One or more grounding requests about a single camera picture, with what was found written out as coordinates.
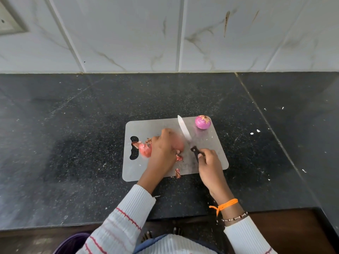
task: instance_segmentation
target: purple container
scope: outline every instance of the purple container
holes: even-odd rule
[[[85,244],[90,233],[76,233],[64,240],[53,254],[75,254]]]

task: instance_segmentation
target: sleeve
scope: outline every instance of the sleeve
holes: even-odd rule
[[[225,227],[224,233],[236,254],[276,254],[249,216]]]
[[[77,254],[133,253],[154,204],[155,198],[149,192],[134,185]]]

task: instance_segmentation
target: person's left hand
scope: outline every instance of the person's left hand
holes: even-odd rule
[[[153,192],[177,161],[176,154],[179,151],[172,150],[171,147],[170,134],[173,133],[175,132],[172,129],[165,128],[161,131],[161,136],[154,136],[152,138],[152,154],[145,172],[137,183],[149,193]]]

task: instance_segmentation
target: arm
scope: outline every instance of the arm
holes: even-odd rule
[[[170,133],[170,129],[163,129],[160,137],[152,138],[152,154],[140,180],[77,254],[133,253],[155,204],[151,194],[177,160],[177,150],[171,149]]]
[[[218,205],[234,199],[223,174],[220,160],[214,150],[201,149],[199,154],[199,174]],[[221,210],[224,219],[232,219],[244,213],[239,203]],[[236,254],[274,254],[276,253],[259,232],[249,216],[225,222],[225,234]]]

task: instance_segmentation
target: person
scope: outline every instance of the person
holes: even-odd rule
[[[174,234],[148,239],[136,247],[138,235],[156,201],[151,194],[176,162],[177,151],[171,148],[169,136],[171,133],[171,129],[163,129],[161,136],[152,138],[152,154],[140,180],[103,224],[90,235],[77,254],[220,253],[194,240]],[[234,199],[216,152],[209,149],[200,151],[204,154],[199,154],[198,157],[201,180],[221,209],[225,222],[224,233],[235,253],[276,253],[261,235],[252,219]],[[222,208],[222,205],[230,201],[231,205],[228,204],[228,207]]]

